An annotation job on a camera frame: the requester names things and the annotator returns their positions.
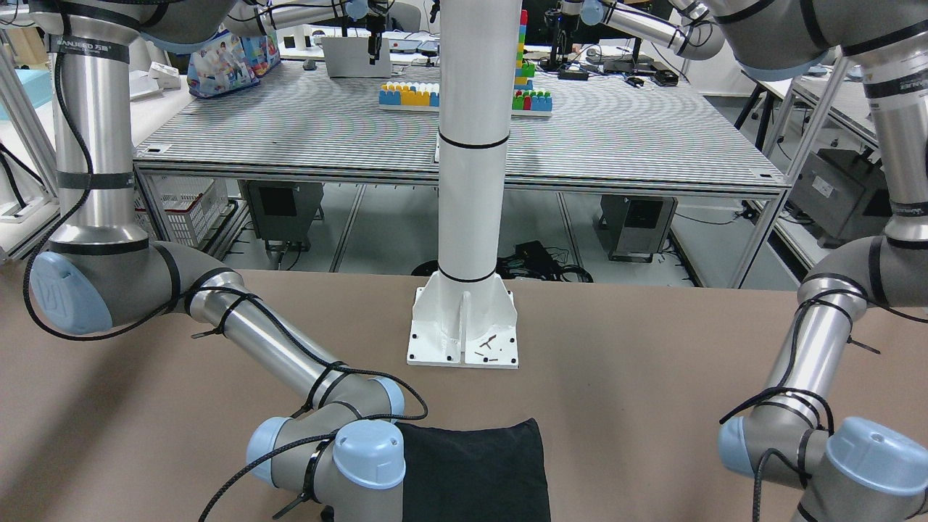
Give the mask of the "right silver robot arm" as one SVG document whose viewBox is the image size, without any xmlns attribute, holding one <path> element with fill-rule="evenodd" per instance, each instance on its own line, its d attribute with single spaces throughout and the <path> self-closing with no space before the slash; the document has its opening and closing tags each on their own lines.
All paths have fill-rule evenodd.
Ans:
<svg viewBox="0 0 928 522">
<path fill-rule="evenodd" d="M 331 506 L 337 521 L 400 521 L 407 463 L 395 420 L 400 384 L 337 361 L 208 254 L 152 241 L 137 225 L 129 47 L 139 36 L 198 49 L 238 1 L 32 1 L 54 68 L 61 218 L 23 281 L 37 325 L 72 341 L 102 340 L 186 313 L 246 350 L 304 395 L 295 414 L 254 433 L 245 473 Z"/>
</svg>

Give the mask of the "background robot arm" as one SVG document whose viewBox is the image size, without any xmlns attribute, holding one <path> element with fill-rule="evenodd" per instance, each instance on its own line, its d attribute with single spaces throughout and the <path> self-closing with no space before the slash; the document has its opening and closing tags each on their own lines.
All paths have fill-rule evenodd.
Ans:
<svg viewBox="0 0 928 522">
<path fill-rule="evenodd" d="M 710 59 L 722 49 L 725 39 L 700 1 L 671 1 L 681 14 L 681 23 L 654 17 L 619 1 L 560 1 L 566 15 L 577 15 L 586 25 L 607 25 L 637 38 L 670 49 L 683 59 Z"/>
</svg>

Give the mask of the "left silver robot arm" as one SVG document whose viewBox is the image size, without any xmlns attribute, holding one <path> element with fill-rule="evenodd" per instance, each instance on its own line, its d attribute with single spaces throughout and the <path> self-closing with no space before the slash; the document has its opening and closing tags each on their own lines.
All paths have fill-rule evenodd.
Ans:
<svg viewBox="0 0 928 522">
<path fill-rule="evenodd" d="M 726 469 L 803 490 L 795 521 L 905 521 L 926 513 L 926 450 L 882 424 L 833 420 L 827 397 L 870 307 L 926 305 L 924 1 L 710 1 L 734 57 L 757 79 L 805 72 L 828 49 L 861 66 L 884 161 L 884 231 L 808 272 L 768 383 L 720 420 Z"/>
</svg>

